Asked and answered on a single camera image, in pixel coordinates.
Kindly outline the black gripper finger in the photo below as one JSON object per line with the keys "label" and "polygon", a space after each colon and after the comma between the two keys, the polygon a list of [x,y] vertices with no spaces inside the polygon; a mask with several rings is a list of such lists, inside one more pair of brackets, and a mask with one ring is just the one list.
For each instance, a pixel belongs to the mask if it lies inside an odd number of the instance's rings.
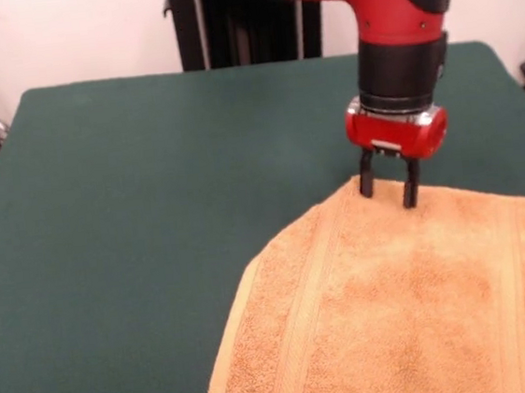
{"label": "black gripper finger", "polygon": [[360,158],[360,194],[368,199],[374,195],[374,170],[372,168],[372,159],[374,151],[368,148],[362,148]]}
{"label": "black gripper finger", "polygon": [[404,209],[413,209],[418,204],[420,166],[416,158],[405,158],[407,178],[404,183]]}

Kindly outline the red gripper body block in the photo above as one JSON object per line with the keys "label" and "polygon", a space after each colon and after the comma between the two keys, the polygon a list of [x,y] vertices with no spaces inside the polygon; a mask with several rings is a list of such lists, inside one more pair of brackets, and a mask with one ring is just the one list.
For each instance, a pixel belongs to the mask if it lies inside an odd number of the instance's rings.
{"label": "red gripper body block", "polygon": [[348,139],[356,146],[411,159],[430,158],[447,133],[447,112],[438,105],[410,115],[382,115],[363,108],[356,96],[345,117]]}

